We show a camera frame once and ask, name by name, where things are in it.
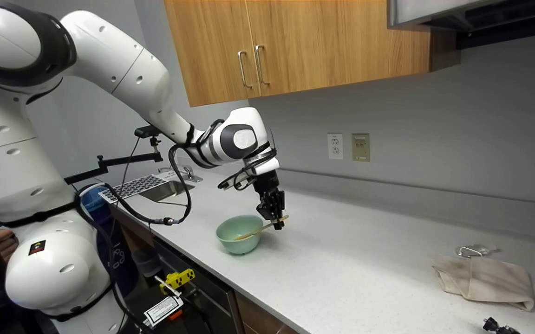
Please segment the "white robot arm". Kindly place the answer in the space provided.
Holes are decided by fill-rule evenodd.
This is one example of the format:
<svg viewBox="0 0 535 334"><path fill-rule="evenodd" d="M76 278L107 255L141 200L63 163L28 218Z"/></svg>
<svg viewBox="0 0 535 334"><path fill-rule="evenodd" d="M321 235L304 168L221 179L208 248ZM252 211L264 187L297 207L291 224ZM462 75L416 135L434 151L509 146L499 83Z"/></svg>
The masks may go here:
<svg viewBox="0 0 535 334"><path fill-rule="evenodd" d="M35 220L65 211L68 181L33 133L26 107L78 75L120 100L200 166L243 166L221 181L252 187L256 211L284 222L278 159L260 113L238 107L199 129L167 105L171 75L135 38L91 10L61 18L0 0L0 220Z"/></svg>

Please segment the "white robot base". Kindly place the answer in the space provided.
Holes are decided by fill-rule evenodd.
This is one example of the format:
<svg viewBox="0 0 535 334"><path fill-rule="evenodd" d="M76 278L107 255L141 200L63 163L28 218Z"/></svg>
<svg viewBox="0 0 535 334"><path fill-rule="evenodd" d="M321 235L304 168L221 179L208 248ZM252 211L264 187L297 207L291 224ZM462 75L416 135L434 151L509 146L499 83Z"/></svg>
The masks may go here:
<svg viewBox="0 0 535 334"><path fill-rule="evenodd" d="M37 140L26 96L0 88L0 222L26 224L5 268L5 293L55 320L117 311L94 228L78 213L74 189Z"/></svg>

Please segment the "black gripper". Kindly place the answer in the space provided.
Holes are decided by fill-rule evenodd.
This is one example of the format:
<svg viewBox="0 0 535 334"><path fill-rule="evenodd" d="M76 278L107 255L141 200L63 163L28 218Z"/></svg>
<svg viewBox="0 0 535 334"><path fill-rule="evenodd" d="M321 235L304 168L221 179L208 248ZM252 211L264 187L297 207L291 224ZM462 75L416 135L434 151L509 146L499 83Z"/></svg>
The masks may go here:
<svg viewBox="0 0 535 334"><path fill-rule="evenodd" d="M273 222L275 229L284 228L284 192L278 189L278 176L277 172L267 172L254 177L252 183L254 190L258 192L258 205L256 211L265 218Z"/></svg>

